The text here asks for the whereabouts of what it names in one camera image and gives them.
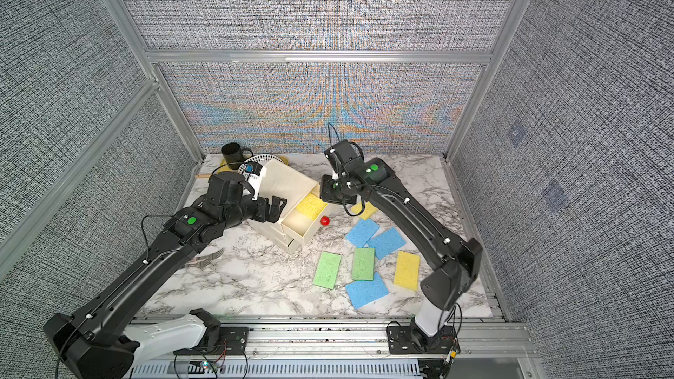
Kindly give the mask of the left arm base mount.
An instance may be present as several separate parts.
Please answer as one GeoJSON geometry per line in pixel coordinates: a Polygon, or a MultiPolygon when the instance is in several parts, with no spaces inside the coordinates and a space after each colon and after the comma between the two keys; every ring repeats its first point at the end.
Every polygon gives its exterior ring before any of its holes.
{"type": "Polygon", "coordinates": [[[173,355],[228,356],[245,353],[250,332],[248,327],[224,326],[204,309],[192,310],[190,314],[205,326],[205,334],[197,344],[178,349],[173,355]]]}

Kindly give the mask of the white three-drawer cabinet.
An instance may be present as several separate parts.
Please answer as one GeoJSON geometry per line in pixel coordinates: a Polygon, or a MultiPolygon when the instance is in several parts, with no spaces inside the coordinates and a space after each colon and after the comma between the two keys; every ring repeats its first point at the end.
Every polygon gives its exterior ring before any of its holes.
{"type": "Polygon", "coordinates": [[[281,223],[295,206],[319,183],[310,177],[298,172],[284,163],[269,161],[265,164],[266,173],[263,177],[259,196],[271,199],[273,196],[285,198],[287,205],[281,218],[276,223],[259,223],[249,221],[249,225],[275,246],[288,254],[294,254],[300,247],[296,240],[290,239],[282,230],[281,223]]]}

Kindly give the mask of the yellow sponge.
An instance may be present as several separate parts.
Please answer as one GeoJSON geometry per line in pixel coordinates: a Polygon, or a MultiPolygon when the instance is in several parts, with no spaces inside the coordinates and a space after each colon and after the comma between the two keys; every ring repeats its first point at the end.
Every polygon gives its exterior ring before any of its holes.
{"type": "Polygon", "coordinates": [[[353,205],[349,211],[360,219],[367,220],[377,212],[377,208],[370,202],[359,202],[353,205]]]}
{"type": "Polygon", "coordinates": [[[307,219],[318,219],[328,204],[316,195],[307,194],[296,206],[295,210],[307,219]]]}
{"type": "Polygon", "coordinates": [[[421,258],[417,254],[398,251],[394,284],[409,291],[417,291],[421,258]]]}

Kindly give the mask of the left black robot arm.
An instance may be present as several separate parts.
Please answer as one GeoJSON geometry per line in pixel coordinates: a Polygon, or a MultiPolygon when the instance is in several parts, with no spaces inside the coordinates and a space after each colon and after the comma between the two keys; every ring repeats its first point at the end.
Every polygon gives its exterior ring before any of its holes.
{"type": "Polygon", "coordinates": [[[123,377],[143,346],[125,330],[147,300],[224,231],[249,219],[275,223],[286,205],[285,198],[257,195],[243,175],[213,175],[207,192],[170,216],[154,242],[106,289],[72,314],[56,313],[47,321],[43,331],[57,366],[78,378],[123,377]]]}

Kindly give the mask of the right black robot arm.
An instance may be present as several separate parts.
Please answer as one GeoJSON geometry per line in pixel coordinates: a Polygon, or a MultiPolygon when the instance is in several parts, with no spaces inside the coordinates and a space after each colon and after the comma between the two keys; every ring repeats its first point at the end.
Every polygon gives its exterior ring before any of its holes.
{"type": "Polygon", "coordinates": [[[333,173],[321,179],[321,198],[352,205],[358,198],[383,212],[417,247],[432,273],[421,281],[424,296],[412,330],[418,339],[438,335],[460,296],[477,280],[483,248],[464,240],[423,207],[383,160],[366,161],[350,140],[331,145],[324,156],[333,173]]]}

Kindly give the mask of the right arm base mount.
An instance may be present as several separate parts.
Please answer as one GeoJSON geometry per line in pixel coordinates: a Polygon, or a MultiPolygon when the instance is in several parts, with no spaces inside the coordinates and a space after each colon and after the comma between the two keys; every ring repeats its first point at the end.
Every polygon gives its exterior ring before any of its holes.
{"type": "Polygon", "coordinates": [[[461,353],[460,343],[454,326],[442,325],[436,335],[428,337],[414,322],[408,326],[402,326],[398,321],[391,321],[386,326],[386,338],[391,354],[447,355],[452,352],[456,354],[461,353]]]}

